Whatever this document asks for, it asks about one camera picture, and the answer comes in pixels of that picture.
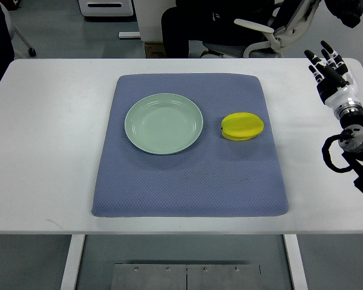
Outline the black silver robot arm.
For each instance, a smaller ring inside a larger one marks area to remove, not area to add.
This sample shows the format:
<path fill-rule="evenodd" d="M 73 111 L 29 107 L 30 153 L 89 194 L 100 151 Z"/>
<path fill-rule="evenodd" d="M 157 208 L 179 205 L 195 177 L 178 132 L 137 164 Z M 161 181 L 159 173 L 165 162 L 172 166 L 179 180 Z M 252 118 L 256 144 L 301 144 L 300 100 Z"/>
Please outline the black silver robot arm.
<path fill-rule="evenodd" d="M 350 112 L 341 118 L 341 124 L 344 130 L 339 145 L 343 149 L 342 157 L 348 163 L 342 171 L 357 174 L 354 185 L 363 193 L 363 113 Z"/>

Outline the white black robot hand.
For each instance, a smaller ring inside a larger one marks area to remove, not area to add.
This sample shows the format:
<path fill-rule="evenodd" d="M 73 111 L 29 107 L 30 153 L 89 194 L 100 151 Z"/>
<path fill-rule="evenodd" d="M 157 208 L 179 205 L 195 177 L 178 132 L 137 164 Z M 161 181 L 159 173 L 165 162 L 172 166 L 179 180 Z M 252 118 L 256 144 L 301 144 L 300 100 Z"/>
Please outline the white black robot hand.
<path fill-rule="evenodd" d="M 327 42 L 321 41 L 321 54 L 305 50 L 304 55 L 310 61 L 309 70 L 316 80 L 316 89 L 324 105 L 332 109 L 340 119 L 349 112 L 362 112 L 358 99 L 358 83 L 342 56 Z"/>

